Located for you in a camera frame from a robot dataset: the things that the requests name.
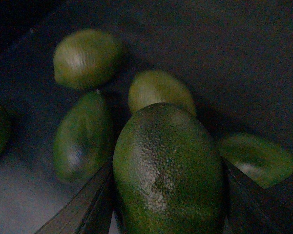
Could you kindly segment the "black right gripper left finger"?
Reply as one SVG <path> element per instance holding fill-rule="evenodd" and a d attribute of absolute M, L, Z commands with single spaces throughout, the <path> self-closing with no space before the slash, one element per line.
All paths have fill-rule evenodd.
<path fill-rule="evenodd" d="M 106 162 L 82 189 L 37 234 L 107 234 L 112 218 L 112 160 Z"/>

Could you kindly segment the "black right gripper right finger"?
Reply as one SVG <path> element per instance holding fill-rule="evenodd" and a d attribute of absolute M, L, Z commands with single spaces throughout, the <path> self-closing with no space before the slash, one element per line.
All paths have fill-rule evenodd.
<path fill-rule="evenodd" d="M 236 166 L 223 160 L 228 220 L 237 234 L 293 234 L 293 210 L 271 196 Z"/>

